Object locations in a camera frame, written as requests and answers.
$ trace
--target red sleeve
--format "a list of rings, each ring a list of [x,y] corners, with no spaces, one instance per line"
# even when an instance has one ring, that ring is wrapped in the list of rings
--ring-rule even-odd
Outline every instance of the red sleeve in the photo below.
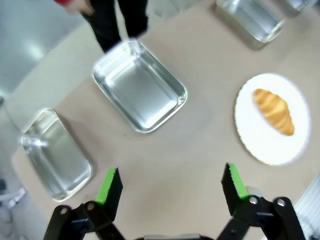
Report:
[[[57,4],[60,4],[62,6],[67,5],[67,3],[70,2],[70,0],[54,0]]]

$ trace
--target croissant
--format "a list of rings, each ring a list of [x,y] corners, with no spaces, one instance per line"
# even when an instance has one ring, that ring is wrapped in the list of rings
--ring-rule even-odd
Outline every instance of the croissant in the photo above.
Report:
[[[253,99],[265,119],[280,133],[291,136],[295,132],[288,104],[276,94],[264,89],[257,89]]]

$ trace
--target person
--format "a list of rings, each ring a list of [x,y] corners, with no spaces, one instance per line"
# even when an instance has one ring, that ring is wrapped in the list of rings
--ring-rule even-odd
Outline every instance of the person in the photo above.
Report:
[[[91,25],[97,42],[107,52],[121,38],[119,35],[115,0],[55,0],[70,13],[81,13]],[[136,38],[147,30],[148,0],[118,0],[130,38]]]

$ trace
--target bolt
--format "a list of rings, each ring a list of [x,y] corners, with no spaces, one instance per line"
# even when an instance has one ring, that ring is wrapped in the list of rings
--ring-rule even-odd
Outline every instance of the bolt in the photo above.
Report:
[[[281,207],[284,207],[286,205],[285,201],[283,201],[281,198],[278,199],[277,203]]]
[[[249,198],[249,202],[250,202],[251,204],[256,205],[256,204],[258,203],[258,200],[257,200],[254,196],[251,196],[251,197]]]
[[[64,207],[61,209],[60,214],[63,215],[63,214],[66,214],[67,212],[68,212],[68,209]]]
[[[90,202],[90,203],[88,204],[87,209],[88,209],[89,211],[91,211],[91,210],[94,209],[94,208],[95,208],[95,204],[92,203],[92,202]]]

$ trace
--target white plate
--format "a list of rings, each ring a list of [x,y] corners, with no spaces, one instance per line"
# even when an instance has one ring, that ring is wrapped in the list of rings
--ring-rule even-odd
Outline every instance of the white plate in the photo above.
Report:
[[[294,125],[292,136],[280,133],[266,121],[253,99],[256,89],[268,90],[287,102]],[[257,75],[243,85],[236,99],[234,118],[246,149],[268,165],[297,159],[309,140],[311,118],[307,101],[292,82],[274,73]]]

